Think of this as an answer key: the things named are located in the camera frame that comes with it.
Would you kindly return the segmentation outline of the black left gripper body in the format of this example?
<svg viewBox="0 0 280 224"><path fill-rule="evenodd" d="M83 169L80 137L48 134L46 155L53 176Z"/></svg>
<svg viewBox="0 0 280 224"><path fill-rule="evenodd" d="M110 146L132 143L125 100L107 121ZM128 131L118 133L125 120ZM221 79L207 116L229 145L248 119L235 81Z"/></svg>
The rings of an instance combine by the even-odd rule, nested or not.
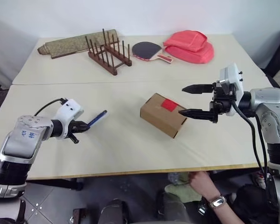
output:
<svg viewBox="0 0 280 224"><path fill-rule="evenodd" d="M71 121L69 124L69 139L74 143L78 144L79 140L76 138L74 133L76 133L77 126L79 125L78 121Z"/></svg>

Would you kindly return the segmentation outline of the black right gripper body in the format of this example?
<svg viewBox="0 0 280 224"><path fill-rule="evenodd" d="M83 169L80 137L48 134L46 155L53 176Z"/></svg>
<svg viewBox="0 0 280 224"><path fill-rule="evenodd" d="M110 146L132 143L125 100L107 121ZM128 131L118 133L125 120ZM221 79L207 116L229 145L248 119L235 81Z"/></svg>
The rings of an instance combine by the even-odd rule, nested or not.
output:
<svg viewBox="0 0 280 224"><path fill-rule="evenodd" d="M212 113L212 118L210 120L213 123L217 123L219 115L234 115L235 110L232 103L237 101L237 89L235 84L221 86L219 82L213 83L212 88L213 98L210 102L210 112Z"/></svg>

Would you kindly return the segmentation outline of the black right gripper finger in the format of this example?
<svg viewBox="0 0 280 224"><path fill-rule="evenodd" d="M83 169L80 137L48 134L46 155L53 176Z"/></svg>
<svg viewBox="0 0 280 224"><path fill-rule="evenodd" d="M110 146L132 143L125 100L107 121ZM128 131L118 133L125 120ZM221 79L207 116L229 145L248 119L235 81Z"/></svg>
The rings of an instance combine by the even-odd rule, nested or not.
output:
<svg viewBox="0 0 280 224"><path fill-rule="evenodd" d="M202 109L186 109L178 112L182 116L192 119L211 120L211 112L203 111Z"/></svg>
<svg viewBox="0 0 280 224"><path fill-rule="evenodd" d="M212 93L213 85L212 84L193 84L182 88L183 92L190 94L203 94L203 93Z"/></svg>

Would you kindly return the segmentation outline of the person's bare hand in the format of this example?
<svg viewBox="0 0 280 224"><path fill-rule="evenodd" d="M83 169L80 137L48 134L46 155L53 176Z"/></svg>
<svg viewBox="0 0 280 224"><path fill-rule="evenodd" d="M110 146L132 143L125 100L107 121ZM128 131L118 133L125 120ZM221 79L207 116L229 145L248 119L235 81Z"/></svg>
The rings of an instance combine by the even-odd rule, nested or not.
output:
<svg viewBox="0 0 280 224"><path fill-rule="evenodd" d="M212 202L221 196L215 184L205 171L197 171L189 173L190 186L208 202Z"/></svg>

